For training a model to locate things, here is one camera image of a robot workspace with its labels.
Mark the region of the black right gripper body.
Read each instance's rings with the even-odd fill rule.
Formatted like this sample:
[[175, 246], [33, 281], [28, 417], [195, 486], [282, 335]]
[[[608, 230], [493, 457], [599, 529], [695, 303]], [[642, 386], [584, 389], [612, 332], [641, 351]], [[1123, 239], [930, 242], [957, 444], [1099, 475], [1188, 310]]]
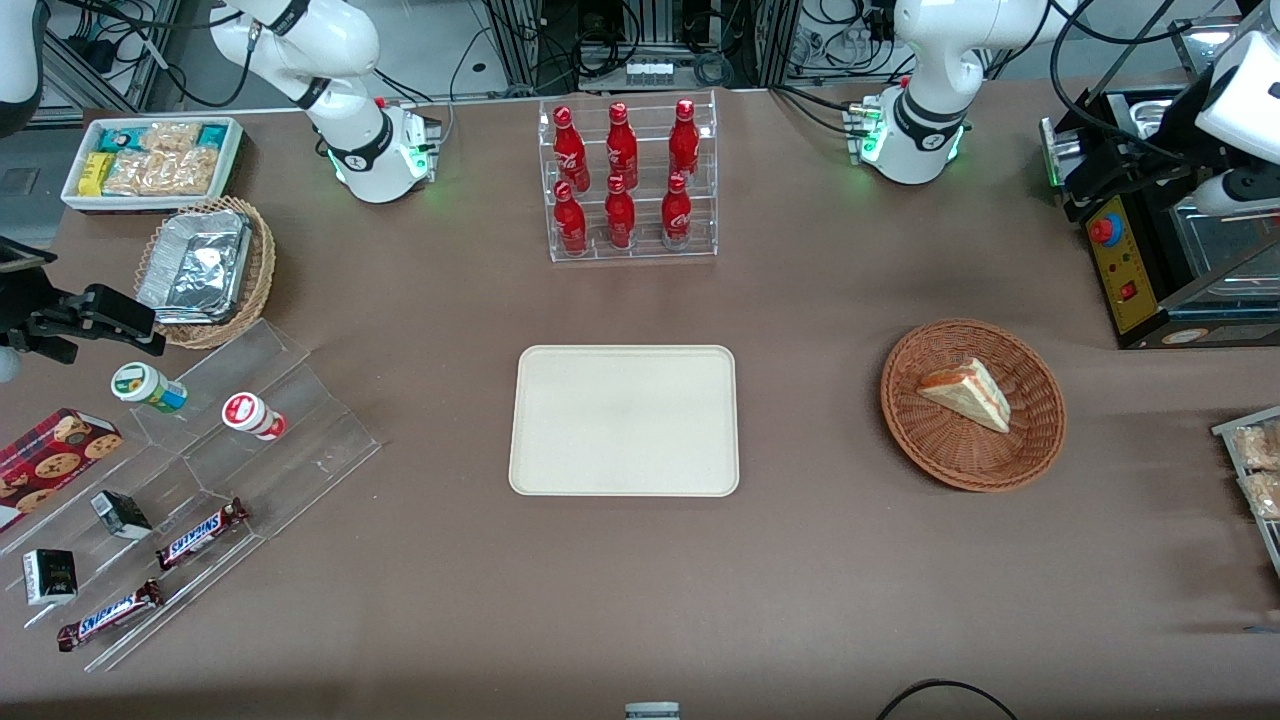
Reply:
[[1, 273], [1, 347], [70, 365], [78, 346], [65, 340], [81, 328], [81, 296], [55, 288], [37, 266]]

